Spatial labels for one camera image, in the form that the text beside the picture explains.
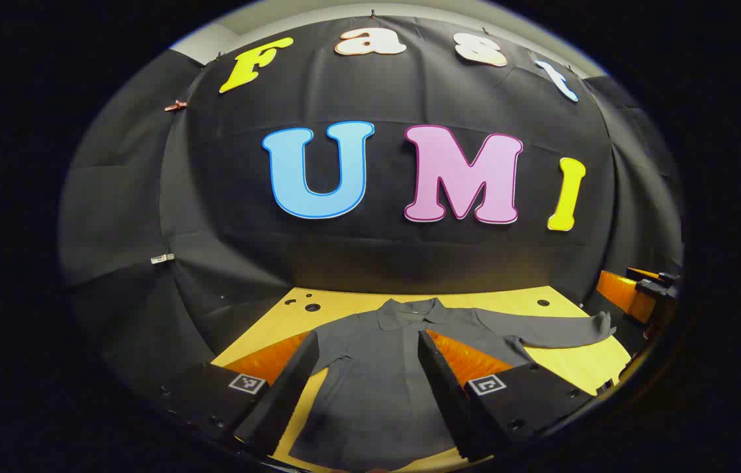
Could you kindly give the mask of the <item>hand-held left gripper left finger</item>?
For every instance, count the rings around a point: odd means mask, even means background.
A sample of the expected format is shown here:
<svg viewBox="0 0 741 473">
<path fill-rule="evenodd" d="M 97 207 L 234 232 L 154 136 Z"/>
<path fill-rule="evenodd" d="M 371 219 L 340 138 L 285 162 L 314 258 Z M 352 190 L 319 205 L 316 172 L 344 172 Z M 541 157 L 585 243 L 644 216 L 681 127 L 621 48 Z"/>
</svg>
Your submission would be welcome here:
<svg viewBox="0 0 741 473">
<path fill-rule="evenodd" d="M 221 448 L 273 455 L 317 360 L 308 330 L 226 365 L 197 363 L 160 386 L 158 410 Z"/>
</svg>

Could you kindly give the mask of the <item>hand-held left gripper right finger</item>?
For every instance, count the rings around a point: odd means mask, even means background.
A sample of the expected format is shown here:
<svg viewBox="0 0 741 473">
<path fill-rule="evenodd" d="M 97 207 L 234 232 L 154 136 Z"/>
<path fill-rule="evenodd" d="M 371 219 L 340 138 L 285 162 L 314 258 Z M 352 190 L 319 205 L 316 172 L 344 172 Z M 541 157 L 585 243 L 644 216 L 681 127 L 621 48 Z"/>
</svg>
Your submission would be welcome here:
<svg viewBox="0 0 741 473">
<path fill-rule="evenodd" d="M 594 398 L 538 363 L 510 365 L 434 330 L 418 333 L 418 360 L 470 462 L 545 442 Z"/>
</svg>

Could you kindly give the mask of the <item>grey collared shirt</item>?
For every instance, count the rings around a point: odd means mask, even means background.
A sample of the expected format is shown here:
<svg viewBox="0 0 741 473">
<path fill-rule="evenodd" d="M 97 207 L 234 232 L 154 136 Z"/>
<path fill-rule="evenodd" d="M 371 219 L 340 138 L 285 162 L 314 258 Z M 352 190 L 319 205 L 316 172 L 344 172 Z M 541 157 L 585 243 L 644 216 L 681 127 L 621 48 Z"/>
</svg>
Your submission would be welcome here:
<svg viewBox="0 0 741 473">
<path fill-rule="evenodd" d="M 332 469 L 397 470 L 453 448 L 418 335 L 433 330 L 512 367 L 533 362 L 526 348 L 577 348 L 615 332 L 610 314 L 536 317 L 446 307 L 436 298 L 398 302 L 316 329 L 326 370 L 304 428 L 290 449 L 299 461 Z"/>
</svg>

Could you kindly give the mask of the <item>black backdrop cloth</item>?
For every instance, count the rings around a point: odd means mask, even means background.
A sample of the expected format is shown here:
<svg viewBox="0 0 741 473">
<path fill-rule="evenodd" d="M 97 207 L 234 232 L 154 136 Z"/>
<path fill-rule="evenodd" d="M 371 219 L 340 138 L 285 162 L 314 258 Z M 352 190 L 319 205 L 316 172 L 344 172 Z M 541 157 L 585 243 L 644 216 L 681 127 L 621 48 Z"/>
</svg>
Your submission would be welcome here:
<svg viewBox="0 0 741 473">
<path fill-rule="evenodd" d="M 110 99 L 68 168 L 58 249 L 79 326 L 128 386 L 215 359 L 292 288 L 585 303 L 602 270 L 682 271 L 680 176 L 641 104 L 494 35 L 508 64 L 470 62 L 458 33 L 482 35 L 329 19 L 211 62 L 166 51 Z M 409 221 L 415 125 L 468 162 L 489 135 L 520 140 L 516 221 L 459 219 L 443 191 L 443 219 Z"/>
</svg>

